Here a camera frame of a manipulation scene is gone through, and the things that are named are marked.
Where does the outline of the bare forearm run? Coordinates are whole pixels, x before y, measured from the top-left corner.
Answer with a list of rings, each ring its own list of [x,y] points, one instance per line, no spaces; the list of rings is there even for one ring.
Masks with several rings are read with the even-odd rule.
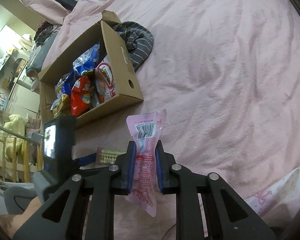
[[[21,215],[0,215],[0,227],[10,238],[42,206],[39,197],[32,199]]]

